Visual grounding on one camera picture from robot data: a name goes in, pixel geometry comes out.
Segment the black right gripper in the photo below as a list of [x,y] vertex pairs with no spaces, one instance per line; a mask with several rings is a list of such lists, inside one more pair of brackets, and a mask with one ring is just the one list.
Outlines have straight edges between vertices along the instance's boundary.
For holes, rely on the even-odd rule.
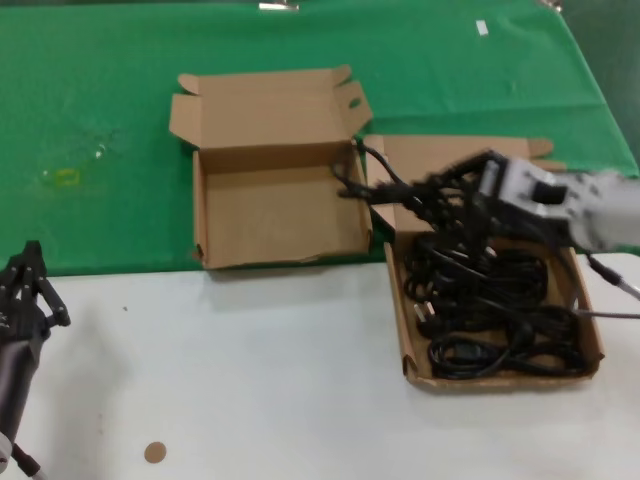
[[[474,180],[474,187],[457,188]],[[568,243],[568,186],[560,173],[483,150],[415,182],[424,221],[464,221],[478,210],[497,236]]]

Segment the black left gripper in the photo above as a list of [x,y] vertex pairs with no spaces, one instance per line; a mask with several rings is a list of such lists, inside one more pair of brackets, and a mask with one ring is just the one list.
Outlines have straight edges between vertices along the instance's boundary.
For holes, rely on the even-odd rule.
[[[39,359],[51,326],[69,326],[66,305],[47,278],[39,241],[28,241],[1,271],[1,357],[26,355]],[[51,309],[46,315],[36,303],[40,295]]]

